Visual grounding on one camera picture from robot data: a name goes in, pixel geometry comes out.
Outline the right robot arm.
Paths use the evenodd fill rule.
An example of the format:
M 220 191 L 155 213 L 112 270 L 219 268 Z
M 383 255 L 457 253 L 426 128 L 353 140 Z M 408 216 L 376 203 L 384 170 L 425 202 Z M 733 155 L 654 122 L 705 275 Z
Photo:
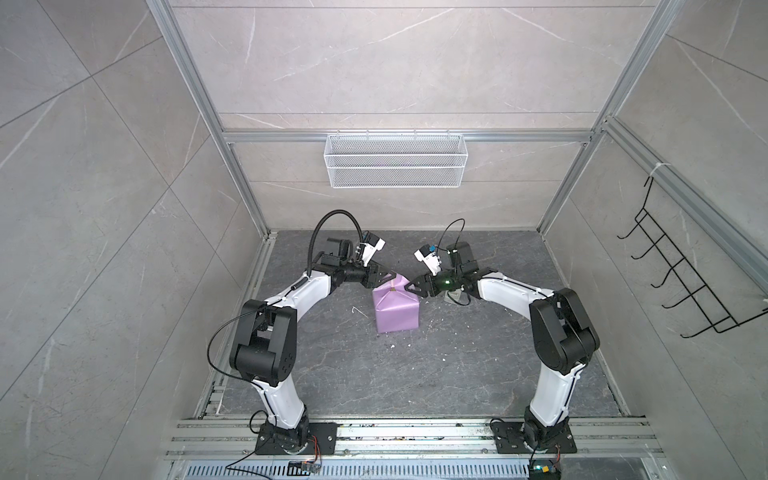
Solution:
M 457 241 L 448 247 L 449 267 L 444 269 L 436 246 L 414 252 L 429 270 L 406 285 L 422 298 L 461 290 L 469 297 L 499 304 L 530 321 L 534 350 L 541 361 L 536 392 L 524 413 L 522 432 L 528 444 L 542 449 L 566 431 L 569 406 L 599 336 L 577 292 L 551 290 L 515 280 L 498 270 L 481 268 L 471 247 Z

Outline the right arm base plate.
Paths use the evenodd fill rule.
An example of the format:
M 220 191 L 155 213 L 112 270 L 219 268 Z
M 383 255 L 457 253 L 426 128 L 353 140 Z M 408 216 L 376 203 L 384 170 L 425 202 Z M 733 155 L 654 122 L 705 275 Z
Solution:
M 534 421 L 489 423 L 499 454 L 574 454 L 578 452 L 568 421 L 553 427 L 540 427 Z

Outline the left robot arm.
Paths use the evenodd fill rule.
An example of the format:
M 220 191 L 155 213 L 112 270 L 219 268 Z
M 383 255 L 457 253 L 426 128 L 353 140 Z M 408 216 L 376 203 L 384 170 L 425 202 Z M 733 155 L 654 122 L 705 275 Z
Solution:
M 298 323 L 318 302 L 344 283 L 367 289 L 394 274 L 373 260 L 385 241 L 364 232 L 362 241 L 330 238 L 324 252 L 309 257 L 309 267 L 280 293 L 246 302 L 238 319 L 229 364 L 258 393 L 266 421 L 281 435 L 304 438 L 307 407 L 291 377 L 298 352 Z

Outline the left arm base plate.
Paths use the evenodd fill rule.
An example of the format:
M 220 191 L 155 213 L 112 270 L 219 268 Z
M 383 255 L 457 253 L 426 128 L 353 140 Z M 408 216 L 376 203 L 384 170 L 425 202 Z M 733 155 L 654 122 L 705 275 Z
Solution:
M 283 429 L 265 422 L 257 435 L 257 455 L 314 455 L 335 452 L 339 425 L 332 422 L 300 423 L 294 429 Z

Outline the pink wrapping paper sheet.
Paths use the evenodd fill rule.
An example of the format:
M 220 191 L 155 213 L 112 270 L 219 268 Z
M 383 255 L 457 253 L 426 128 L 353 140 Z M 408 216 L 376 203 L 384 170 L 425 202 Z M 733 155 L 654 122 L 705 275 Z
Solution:
M 372 291 L 377 332 L 390 333 L 419 327 L 420 299 L 405 290 L 409 280 L 400 274 Z

